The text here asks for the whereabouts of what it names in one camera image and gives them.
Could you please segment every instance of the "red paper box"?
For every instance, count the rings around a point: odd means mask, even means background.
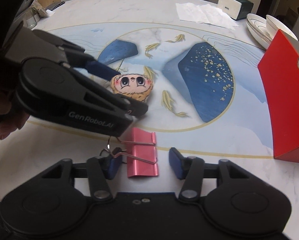
[[[269,107],[274,158],[299,163],[299,42],[279,30],[258,69]]]

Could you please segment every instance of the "gold circle line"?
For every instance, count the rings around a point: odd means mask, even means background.
[[[33,124],[33,125],[38,125],[47,129],[52,129],[52,130],[57,130],[60,132],[68,133],[68,134],[74,134],[77,136],[81,137],[86,137],[90,139],[96,139],[96,140],[101,140],[101,141],[107,141],[107,137],[103,137],[100,135],[92,135],[92,134],[87,134],[84,132],[76,131],[76,130],[69,130],[63,127],[56,127],[50,124],[44,124],[41,122],[36,122],[32,120],[27,120],[27,123]],[[166,151],[168,152],[170,148],[168,147],[161,147],[161,146],[156,146],[157,150],[161,151]],[[183,149],[178,149],[180,153],[184,154],[194,154],[194,155],[202,155],[202,156],[215,156],[215,157],[228,157],[228,158],[244,158],[244,159],[273,159],[273,156],[268,156],[268,155],[244,155],[244,154],[229,154],[229,153],[213,153],[213,152],[201,152],[201,151],[194,151],[194,150],[183,150]]]
[[[148,29],[168,29],[168,30],[176,30],[176,29],[172,29],[172,28],[164,28],[164,27],[150,27],[150,28],[142,28],[142,29],[137,29],[137,30],[133,30],[133,31],[130,31],[130,32],[127,32],[127,33],[124,33],[120,36],[118,36],[117,38],[111,40],[110,42],[108,42],[102,50],[100,50],[99,54],[100,55],[103,50],[109,45],[111,44],[113,41],[123,37],[124,35],[127,35],[127,34],[130,34],[130,33],[133,33],[133,32],[136,32],[136,31],[142,31],[142,30],[148,30]],[[219,118],[221,118],[225,112],[229,109],[229,107],[231,106],[233,100],[234,100],[234,96],[235,96],[235,91],[236,91],[236,85],[235,85],[235,78],[234,78],[234,73],[232,71],[232,68],[230,67],[230,64],[227,62],[226,58],[223,56],[223,54],[221,52],[219,52],[212,44],[210,44],[208,41],[206,41],[205,39],[201,38],[200,36],[197,36],[193,33],[190,33],[190,32],[187,32],[187,31],[182,31],[182,30],[177,30],[177,31],[181,31],[181,32],[185,32],[185,33],[188,33],[190,35],[193,35],[203,41],[205,41],[206,43],[208,43],[209,45],[212,46],[212,48],[214,48],[219,54],[221,54],[221,56],[223,57],[223,59],[225,60],[225,62],[227,63],[228,67],[229,67],[229,70],[231,71],[231,74],[232,74],[232,77],[233,77],[233,84],[234,84],[234,88],[233,88],[233,94],[232,94],[232,97],[231,97],[231,100],[230,102],[228,103],[228,105],[226,106],[226,108],[217,116],[215,117],[213,120],[210,120],[209,122],[206,122],[206,123],[203,123],[203,124],[200,124],[200,125],[197,125],[197,126],[193,126],[193,127],[190,127],[190,128],[183,128],[183,129],[174,129],[174,130],[169,130],[169,129],[158,129],[158,128],[152,128],[152,127],[147,127],[147,126],[143,126],[143,125],[138,125],[136,124],[136,127],[138,128],[142,128],[142,129],[146,129],[146,130],[149,130],[149,131],[153,131],[153,132],[169,132],[169,133],[176,133],[176,132],[188,132],[188,131],[193,131],[193,130],[197,130],[199,128],[202,128],[204,126],[207,126],[215,121],[217,121]]]
[[[147,24],[161,24],[161,25],[170,25],[170,26],[176,26],[176,27],[182,27],[182,28],[189,28],[189,29],[193,29],[193,30],[198,30],[198,31],[207,32],[207,33],[213,33],[213,34],[217,34],[217,35],[224,36],[224,37],[227,37],[227,38],[231,38],[231,39],[233,39],[233,40],[240,41],[240,42],[242,42],[242,43],[251,45],[251,46],[253,46],[253,47],[255,47],[255,48],[258,48],[258,49],[260,49],[260,50],[266,51],[265,49],[262,49],[262,48],[260,48],[260,47],[257,47],[256,45],[253,45],[253,44],[247,43],[247,42],[245,42],[245,41],[241,41],[241,40],[239,40],[239,39],[232,38],[232,37],[229,37],[229,36],[226,36],[226,35],[223,35],[223,34],[219,34],[219,33],[215,33],[215,32],[210,32],[210,31],[205,31],[205,30],[201,30],[201,29],[194,28],[194,27],[180,26],[180,25],[176,25],[176,24],[168,24],[168,23],[149,23],[149,22],[98,22],[98,23],[84,23],[84,24],[77,24],[77,25],[71,25],[71,26],[66,26],[66,27],[61,27],[61,28],[56,28],[56,29],[51,29],[51,30],[44,30],[44,31],[46,31],[46,32],[51,32],[51,31],[60,30],[60,29],[64,29],[64,28],[75,27],[75,26],[92,25],[92,24],[104,24],[104,23],[147,23]]]

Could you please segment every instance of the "white paper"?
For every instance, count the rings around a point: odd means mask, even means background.
[[[46,10],[46,13],[48,14],[48,17],[51,17],[55,12],[53,12],[53,11],[47,9],[47,10]]]
[[[234,27],[239,27],[222,9],[210,4],[176,3],[176,10],[179,19],[182,21],[211,24],[231,30],[234,30]]]

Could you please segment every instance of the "cartoon face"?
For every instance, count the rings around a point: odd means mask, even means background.
[[[145,75],[117,75],[111,80],[111,88],[115,94],[120,93],[138,101],[144,101],[150,94],[153,83]]]

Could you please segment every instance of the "white plate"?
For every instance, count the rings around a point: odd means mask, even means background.
[[[263,36],[265,36],[265,38],[267,38],[267,40],[272,41],[272,38],[266,28],[266,19],[252,13],[249,13],[246,19],[253,27],[256,28],[256,32],[260,32]]]
[[[250,23],[247,22],[247,28],[250,31],[251,35],[254,37],[254,39],[256,39],[256,41],[261,44],[261,46],[264,49],[268,49],[270,43],[268,43],[267,41],[265,41],[258,33],[256,33],[256,31],[254,31],[254,29],[251,27]]]
[[[258,36],[260,36],[264,41],[266,41],[268,44],[272,42],[272,39],[269,39],[267,36],[264,35],[254,24],[252,24],[250,21],[246,20],[246,23],[257,33]]]

